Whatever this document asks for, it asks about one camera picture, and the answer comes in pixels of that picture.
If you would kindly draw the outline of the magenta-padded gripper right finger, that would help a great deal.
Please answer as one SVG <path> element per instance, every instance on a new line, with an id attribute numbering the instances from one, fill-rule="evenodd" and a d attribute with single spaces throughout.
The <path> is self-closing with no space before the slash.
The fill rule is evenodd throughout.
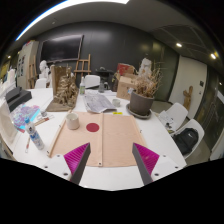
<path id="1" fill-rule="evenodd" d="M 133 144 L 132 153 L 144 185 L 166 177 L 181 169 L 181 167 L 167 155 L 159 155 L 137 143 Z"/>

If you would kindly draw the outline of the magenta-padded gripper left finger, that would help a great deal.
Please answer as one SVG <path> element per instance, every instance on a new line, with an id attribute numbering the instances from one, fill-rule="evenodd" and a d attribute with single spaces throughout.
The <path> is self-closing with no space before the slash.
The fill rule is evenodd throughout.
<path id="1" fill-rule="evenodd" d="M 80 183 L 87 160 L 90 156 L 90 144 L 81 145 L 65 155 L 56 154 L 42 168 L 76 185 Z"/>

